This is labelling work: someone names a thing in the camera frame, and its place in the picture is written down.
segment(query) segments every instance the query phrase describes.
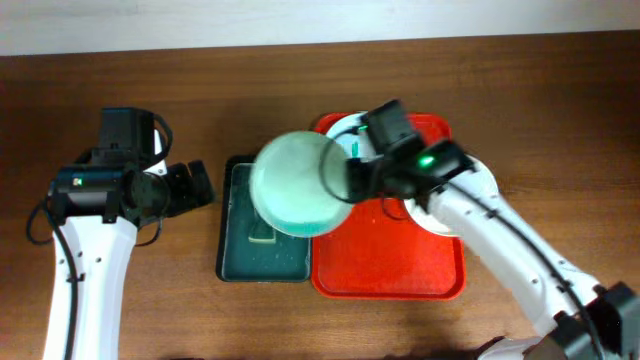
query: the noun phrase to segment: wooden table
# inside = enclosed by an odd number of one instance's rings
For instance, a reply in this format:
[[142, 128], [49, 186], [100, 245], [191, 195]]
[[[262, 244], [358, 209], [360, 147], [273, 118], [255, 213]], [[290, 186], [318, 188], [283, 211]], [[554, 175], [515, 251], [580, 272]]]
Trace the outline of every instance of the wooden table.
[[[53, 248], [27, 243], [25, 220], [57, 169], [96, 144], [104, 106], [162, 114], [176, 135], [168, 162], [202, 159], [220, 190], [230, 156], [322, 114], [401, 98], [448, 119], [562, 254], [607, 286], [640, 289], [640, 32], [10, 57], [0, 80], [3, 359], [42, 355]], [[157, 244], [134, 251], [121, 358], [375, 359], [533, 335], [470, 252], [465, 291], [444, 303], [223, 283], [220, 212], [167, 221]]]

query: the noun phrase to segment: green light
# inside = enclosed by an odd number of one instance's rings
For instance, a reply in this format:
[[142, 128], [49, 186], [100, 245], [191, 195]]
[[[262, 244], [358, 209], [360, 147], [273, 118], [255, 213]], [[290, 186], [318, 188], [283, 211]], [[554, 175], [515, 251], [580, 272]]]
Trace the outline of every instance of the green light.
[[430, 155], [423, 156], [420, 159], [418, 159], [418, 165], [424, 168], [431, 165], [431, 163], [433, 163], [435, 160], [436, 158], [434, 158], [433, 156], [430, 156]]

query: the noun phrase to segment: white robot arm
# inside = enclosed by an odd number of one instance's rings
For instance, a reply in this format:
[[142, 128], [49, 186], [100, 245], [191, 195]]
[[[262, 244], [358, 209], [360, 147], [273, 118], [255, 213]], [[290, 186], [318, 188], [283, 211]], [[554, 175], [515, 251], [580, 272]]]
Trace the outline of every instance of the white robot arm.
[[640, 299], [623, 283], [606, 290], [558, 254], [500, 196], [486, 167], [450, 140], [427, 146], [398, 101], [363, 114], [337, 136], [344, 134], [364, 135], [376, 154], [347, 162], [346, 201], [415, 199], [511, 290], [542, 337], [501, 341], [481, 359], [635, 360]]
[[[54, 229], [56, 268], [43, 359], [117, 359], [122, 292], [134, 246], [153, 243], [164, 218], [214, 200], [202, 162], [167, 167], [172, 132], [134, 108], [102, 111], [100, 143], [52, 181], [42, 210]], [[166, 139], [154, 129], [159, 123]], [[150, 241], [138, 229], [158, 223]]]

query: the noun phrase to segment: white wall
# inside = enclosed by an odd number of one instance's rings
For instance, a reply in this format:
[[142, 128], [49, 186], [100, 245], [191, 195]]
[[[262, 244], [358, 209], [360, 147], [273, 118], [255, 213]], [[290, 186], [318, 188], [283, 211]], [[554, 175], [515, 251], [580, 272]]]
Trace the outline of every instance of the white wall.
[[0, 55], [640, 28], [640, 0], [0, 0]]

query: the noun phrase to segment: plastic tray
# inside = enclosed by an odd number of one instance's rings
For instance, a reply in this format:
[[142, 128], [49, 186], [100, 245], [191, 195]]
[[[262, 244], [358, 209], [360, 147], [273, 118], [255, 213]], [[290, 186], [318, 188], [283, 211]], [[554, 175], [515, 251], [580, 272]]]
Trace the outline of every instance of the plastic tray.
[[[315, 131], [326, 133], [349, 113], [323, 117]], [[427, 143], [450, 138], [440, 117], [411, 114], [411, 122]], [[331, 298], [450, 300], [466, 280], [462, 242], [425, 231], [397, 200], [369, 200], [353, 208], [333, 232], [313, 239], [311, 281]]]
[[305, 281], [311, 273], [310, 239], [273, 230], [273, 243], [249, 240], [258, 219], [249, 195], [253, 160], [235, 156], [226, 165], [216, 275], [230, 282]]

